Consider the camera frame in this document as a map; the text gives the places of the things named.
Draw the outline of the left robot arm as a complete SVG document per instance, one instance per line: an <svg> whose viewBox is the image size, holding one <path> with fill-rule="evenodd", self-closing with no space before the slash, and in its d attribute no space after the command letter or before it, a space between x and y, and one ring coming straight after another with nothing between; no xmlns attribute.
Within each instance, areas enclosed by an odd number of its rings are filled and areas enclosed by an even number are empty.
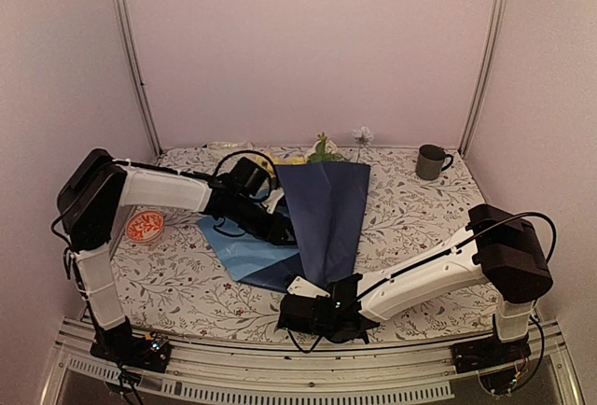
<svg viewBox="0 0 597 405"><path fill-rule="evenodd" d="M119 362L138 355L138 341L123 310L111 267L114 237L139 207L189 211L237 227L276 246L297 238L290 218L266 202L279 193L273 163L252 161L252 150L223 157L210 173L118 160L103 148L85 157L60 190L51 232L65 243L73 270L104 349Z"/></svg>

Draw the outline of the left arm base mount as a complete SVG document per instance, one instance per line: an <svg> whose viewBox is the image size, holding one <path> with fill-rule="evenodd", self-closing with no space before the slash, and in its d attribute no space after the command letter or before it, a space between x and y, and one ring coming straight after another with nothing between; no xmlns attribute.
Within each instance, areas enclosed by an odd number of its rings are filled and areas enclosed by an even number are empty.
<svg viewBox="0 0 597 405"><path fill-rule="evenodd" d="M128 334L97 334L90 354L119 366L164 373L172 346L160 336L136 337Z"/></svg>

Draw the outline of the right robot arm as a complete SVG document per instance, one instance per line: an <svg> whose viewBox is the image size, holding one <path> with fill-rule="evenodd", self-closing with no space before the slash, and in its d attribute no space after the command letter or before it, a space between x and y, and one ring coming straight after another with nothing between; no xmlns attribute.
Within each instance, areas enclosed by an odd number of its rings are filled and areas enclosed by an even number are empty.
<svg viewBox="0 0 597 405"><path fill-rule="evenodd" d="M491 285L498 292L493 336L482 355L501 364L526 339L535 303L553 286L533 219L543 213L510 214L489 204L468 212L468 222L449 239L405 262L354 273L322 289L296 276L280 303L277 327L333 343L365 341L368 331L412 306L465 287Z"/></svg>

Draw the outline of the white fake flower stem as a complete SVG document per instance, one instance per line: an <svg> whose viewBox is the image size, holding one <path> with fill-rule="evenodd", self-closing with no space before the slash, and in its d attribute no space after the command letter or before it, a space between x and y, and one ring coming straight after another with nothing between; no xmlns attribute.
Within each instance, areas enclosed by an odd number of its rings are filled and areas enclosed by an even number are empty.
<svg viewBox="0 0 597 405"><path fill-rule="evenodd" d="M308 163L319 163L329 161L341 161L342 155L339 153L337 145L324 133L317 135L316 142L305 154Z"/></svg>

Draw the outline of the yellow fake flower stem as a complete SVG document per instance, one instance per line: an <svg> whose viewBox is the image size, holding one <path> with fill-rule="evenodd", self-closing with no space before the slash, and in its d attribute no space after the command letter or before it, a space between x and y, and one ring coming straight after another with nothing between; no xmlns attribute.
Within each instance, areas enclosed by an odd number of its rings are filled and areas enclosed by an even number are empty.
<svg viewBox="0 0 597 405"><path fill-rule="evenodd" d="M255 155L254 162L260 167L265 169L271 168L271 162L278 166L293 166L293 165L305 165L307 160L303 156L290 156L286 158L271 155L270 153L264 153L263 155Z"/></svg>

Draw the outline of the pale blue fake flower stem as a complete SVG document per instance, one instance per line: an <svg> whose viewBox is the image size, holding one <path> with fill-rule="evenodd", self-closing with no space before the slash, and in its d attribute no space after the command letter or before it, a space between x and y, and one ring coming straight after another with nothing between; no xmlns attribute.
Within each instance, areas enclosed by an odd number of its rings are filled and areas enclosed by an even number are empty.
<svg viewBox="0 0 597 405"><path fill-rule="evenodd" d="M374 134L368 126L360 126L353 130L353 139L357 146L355 162L359 162L361 153L374 140Z"/></svg>

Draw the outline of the blue wrapping paper sheet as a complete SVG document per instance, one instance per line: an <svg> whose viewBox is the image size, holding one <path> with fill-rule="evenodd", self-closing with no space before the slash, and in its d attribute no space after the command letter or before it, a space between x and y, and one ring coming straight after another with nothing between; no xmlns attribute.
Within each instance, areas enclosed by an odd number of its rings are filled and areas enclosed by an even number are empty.
<svg viewBox="0 0 597 405"><path fill-rule="evenodd" d="M276 246L205 216L197 222L208 245L233 281L272 291L286 290L297 274L321 288L354 271L365 216L370 166L348 161L279 166L285 206L297 244Z"/></svg>

